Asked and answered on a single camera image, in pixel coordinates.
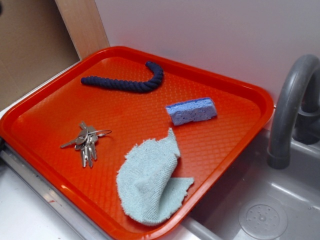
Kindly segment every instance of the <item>sponge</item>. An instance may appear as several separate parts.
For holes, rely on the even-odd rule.
[[[165,108],[175,126],[192,121],[205,121],[217,116],[215,103],[210,97],[178,102]]]

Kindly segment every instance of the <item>key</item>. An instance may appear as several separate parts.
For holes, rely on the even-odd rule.
[[[78,134],[78,137],[61,145],[60,148],[65,148],[65,147],[68,147],[72,144],[76,144],[76,145],[81,145],[83,144],[88,138],[88,130],[87,129],[83,129],[81,130],[81,132]]]
[[[82,166],[85,168],[87,163],[90,168],[93,167],[93,160],[97,160],[97,151],[95,143],[99,137],[104,137],[110,134],[111,130],[99,130],[97,131],[93,126],[87,126],[84,121],[79,124],[82,129],[77,138],[71,140],[60,146],[65,148],[72,144],[75,144],[74,149],[80,151]]]

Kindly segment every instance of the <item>faucet spout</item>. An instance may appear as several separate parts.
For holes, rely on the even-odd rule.
[[[313,122],[319,119],[319,93],[320,60],[311,54],[303,55],[289,71],[277,102],[268,145],[267,162],[270,167],[284,169],[289,166],[298,113],[313,115]]]

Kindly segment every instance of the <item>washcloth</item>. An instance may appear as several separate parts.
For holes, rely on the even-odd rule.
[[[210,97],[178,102],[165,108],[175,126],[206,121],[217,116],[215,103]]]
[[[168,137],[135,145],[125,156],[117,178],[118,194],[126,215],[148,226],[169,219],[181,206],[192,177],[172,177],[180,151],[170,128]]]

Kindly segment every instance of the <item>tray rim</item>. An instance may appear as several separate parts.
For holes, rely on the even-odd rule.
[[[133,60],[134,57],[135,62],[139,62],[144,64],[147,60],[152,60],[163,68],[165,72],[179,72],[179,76],[185,77],[187,79],[193,78],[193,81],[198,82],[197,79],[201,79],[202,84],[208,85],[210,87],[214,87],[219,85],[219,83],[223,82],[223,87],[219,86],[217,89],[222,90],[224,92],[243,97],[248,99],[254,103],[256,103],[260,109],[260,118],[253,125],[253,127],[246,133],[246,135],[242,138],[241,141],[235,146],[235,148],[225,157],[225,159],[217,166],[217,168],[209,175],[209,177],[202,183],[202,185],[194,192],[194,194],[183,204],[183,206],[173,215],[171,218],[165,223],[159,225],[159,228],[155,230],[144,232],[144,233],[132,233],[126,231],[122,226],[118,223],[117,226],[112,224],[112,221],[106,221],[106,214],[104,214],[98,208],[95,209],[96,215],[95,219],[93,219],[97,223],[103,223],[104,227],[101,227],[106,233],[111,235],[112,237],[118,239],[156,239],[164,234],[172,231],[182,220],[183,218],[191,211],[191,209],[198,203],[198,201],[205,195],[205,193],[210,189],[210,187],[219,179],[219,177],[223,174],[223,172],[228,168],[230,164],[237,158],[237,156],[243,151],[243,149],[251,142],[251,140],[258,134],[258,132],[264,127],[264,125],[271,118],[274,111],[274,103],[271,96],[267,93],[266,90],[261,87],[255,86],[250,83],[242,82],[230,77],[226,77],[220,74],[216,74],[213,72],[209,72],[207,70],[199,69],[193,66],[189,66],[183,63],[179,63],[176,61],[172,61],[163,57],[155,56],[149,53],[145,53],[139,50],[135,50],[125,46],[114,46],[110,48],[102,49],[79,63],[75,64],[68,71],[62,73],[57,78],[48,82],[44,86],[42,86],[37,91],[33,92],[25,99],[14,105],[10,108],[0,119],[0,135],[6,142],[8,142],[20,155],[22,155],[26,160],[30,158],[37,158],[36,155],[28,152],[28,150],[24,149],[24,146],[19,143],[14,136],[10,135],[10,131],[6,129],[10,129],[9,126],[17,119],[21,114],[28,111],[35,104],[42,101],[48,95],[55,92],[60,87],[64,86],[69,81],[72,81],[75,76],[78,76],[82,69],[87,69],[90,66],[93,66],[95,63],[111,57],[124,57],[126,59]],[[216,80],[213,84],[210,81],[212,78]],[[41,166],[38,167],[37,170],[41,173],[50,173],[49,166]],[[44,174],[44,177],[47,179],[49,176],[50,179],[54,180],[56,183],[61,183],[61,177],[55,176],[52,174]],[[58,190],[66,195],[65,189],[63,187],[57,187]],[[73,203],[75,199],[79,199],[79,195],[82,194],[80,191],[73,191],[73,193],[67,194],[67,198],[69,198]],[[86,207],[87,202],[80,202],[78,207],[83,211],[88,209]]]

